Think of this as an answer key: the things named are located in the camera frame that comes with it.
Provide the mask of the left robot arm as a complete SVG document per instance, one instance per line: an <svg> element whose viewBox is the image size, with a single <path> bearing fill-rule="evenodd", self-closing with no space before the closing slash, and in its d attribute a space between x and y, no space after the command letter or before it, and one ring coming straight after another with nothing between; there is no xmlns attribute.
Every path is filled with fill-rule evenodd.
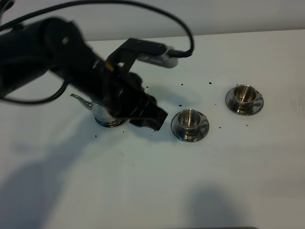
<svg viewBox="0 0 305 229"><path fill-rule="evenodd" d="M164 51L163 44L130 38L103 60L84 42L74 23L49 18L1 35L0 96L7 98L51 71L100 103L111 116L160 130L167 113L130 68L139 55Z"/></svg>

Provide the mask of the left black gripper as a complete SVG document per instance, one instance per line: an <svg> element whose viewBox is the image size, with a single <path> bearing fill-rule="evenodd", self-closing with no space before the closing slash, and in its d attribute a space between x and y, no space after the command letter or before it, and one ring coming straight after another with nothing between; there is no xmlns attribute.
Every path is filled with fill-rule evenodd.
<svg viewBox="0 0 305 229"><path fill-rule="evenodd" d="M106 60L92 53L91 94L112 117L159 131L168 114L145 93L142 79L130 72L140 55L157 56L157 43L129 38Z"/></svg>

